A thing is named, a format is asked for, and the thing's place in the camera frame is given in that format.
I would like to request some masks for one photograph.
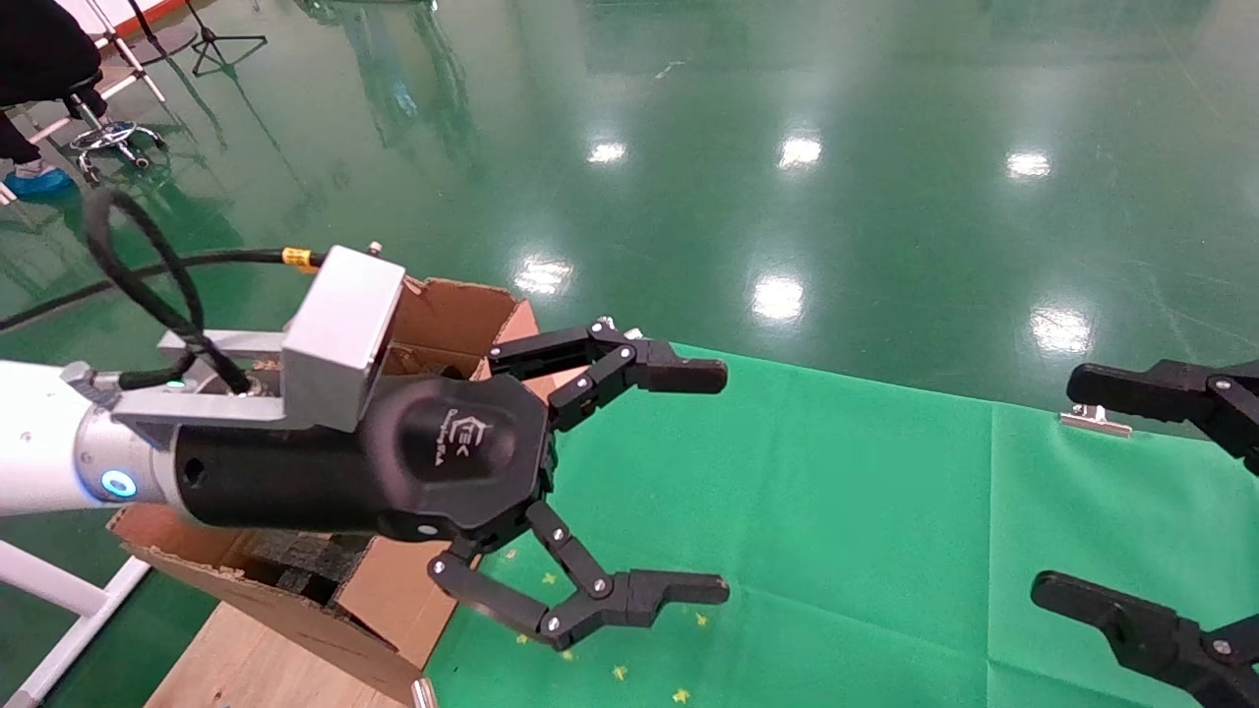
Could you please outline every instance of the tripod stand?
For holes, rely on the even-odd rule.
[[[188,6],[188,11],[193,14],[193,20],[196,21],[196,26],[199,28],[198,29],[199,39],[193,43],[193,50],[196,52],[196,63],[193,64],[193,76],[201,76],[201,62],[206,59],[218,64],[219,69],[223,69],[225,67],[235,64],[237,62],[244,60],[246,57],[253,54],[258,49],[262,49],[262,45],[267,43],[267,37],[264,34],[232,34],[232,35],[215,34],[213,29],[205,26],[205,23],[201,20],[201,15],[198,14],[196,8],[193,5],[193,0],[184,0],[184,5]],[[248,52],[238,57],[235,62],[228,62],[223,57],[223,52],[219,52],[218,43],[235,42],[242,39],[257,42],[257,44],[254,44]],[[218,55],[217,59],[209,55],[212,49]]]

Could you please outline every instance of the green floor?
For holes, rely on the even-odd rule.
[[[269,44],[235,77],[154,67],[171,115],[144,89],[115,115],[161,130],[169,163],[112,178],[181,251],[379,241],[415,275],[528,294],[543,326],[611,314],[1039,408],[1085,359],[1255,357],[1253,3],[438,1],[208,6]],[[0,311],[97,277],[77,229],[73,197],[0,208]],[[198,281],[210,326],[259,329],[305,283]],[[137,367],[157,336],[104,299],[0,357]],[[0,538],[103,581],[102,520]],[[147,581],[52,704],[141,704],[209,608]],[[0,695],[64,626],[0,588]]]

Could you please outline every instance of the open cardboard box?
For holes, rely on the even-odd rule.
[[[442,372],[490,375],[485,355],[495,343],[538,333],[528,301],[506,290],[447,280],[407,280],[394,316],[394,345],[385,375]],[[538,396],[549,378],[529,382]],[[118,511],[110,528],[135,557],[200,588],[403,704],[409,687],[446,627],[454,601],[427,574],[447,544],[360,542],[351,567],[315,592],[277,587],[273,563],[251,548],[263,532],[218,529],[186,520],[165,506]]]

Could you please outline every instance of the cardboard flap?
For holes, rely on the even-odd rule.
[[[366,630],[334,617],[319,605],[282,590],[254,582],[240,582],[235,573],[209,571],[140,547],[128,544],[123,547],[159,571],[230,602],[244,614],[394,700],[399,703],[409,700],[408,687],[421,675],[418,664],[390,650],[383,650],[380,640]]]
[[[394,341],[483,357],[516,307],[501,287],[407,278],[394,314]]]
[[[447,545],[376,537],[354,577],[341,586],[337,605],[371,631],[389,637],[403,656],[423,665],[449,614],[433,612],[434,601],[453,608],[453,601],[428,578],[428,562]]]
[[[237,549],[248,533],[242,529],[203,527],[185,520],[170,506],[156,504],[136,504],[122,509],[110,519],[107,528],[131,545],[154,548],[212,568],[237,564]]]

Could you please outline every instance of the silver metal bracket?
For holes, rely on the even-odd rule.
[[[1132,437],[1132,426],[1107,420],[1105,408],[1100,406],[1076,404],[1070,411],[1059,413],[1058,417],[1064,425],[1074,428],[1104,432],[1115,437]]]

